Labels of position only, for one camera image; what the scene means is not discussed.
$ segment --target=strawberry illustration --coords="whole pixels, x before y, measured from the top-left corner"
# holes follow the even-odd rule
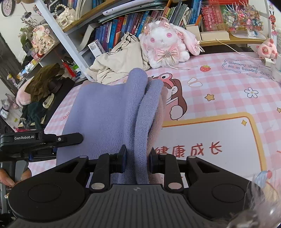
[[[208,65],[204,65],[204,66],[200,67],[200,70],[202,72],[208,72],[209,70],[211,70],[211,67],[209,67]]]

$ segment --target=cartoon hand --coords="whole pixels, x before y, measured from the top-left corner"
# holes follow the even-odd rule
[[[177,120],[183,116],[183,109],[179,105],[175,105],[171,108],[170,116],[172,120]]]

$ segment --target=folded purple garment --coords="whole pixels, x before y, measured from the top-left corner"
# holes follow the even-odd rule
[[[79,132],[84,140],[79,145],[59,148],[57,165],[80,155],[97,159],[104,153],[118,153],[125,144],[126,171],[112,174],[111,182],[148,184],[147,137],[162,87],[161,80],[148,82],[147,74],[139,68],[129,73],[125,84],[91,83],[81,87],[63,134]]]

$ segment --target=orange pencil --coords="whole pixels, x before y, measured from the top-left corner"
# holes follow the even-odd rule
[[[199,17],[198,17],[198,19],[197,19],[197,21],[196,21],[196,23],[195,23],[195,26],[199,25],[199,22],[200,22],[200,20],[201,20],[201,17],[202,17],[202,15],[200,14]]]

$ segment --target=brown cloth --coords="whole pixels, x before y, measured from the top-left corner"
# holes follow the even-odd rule
[[[42,67],[30,81],[25,92],[31,95],[31,102],[40,101],[50,94],[48,83],[58,74],[58,63]]]

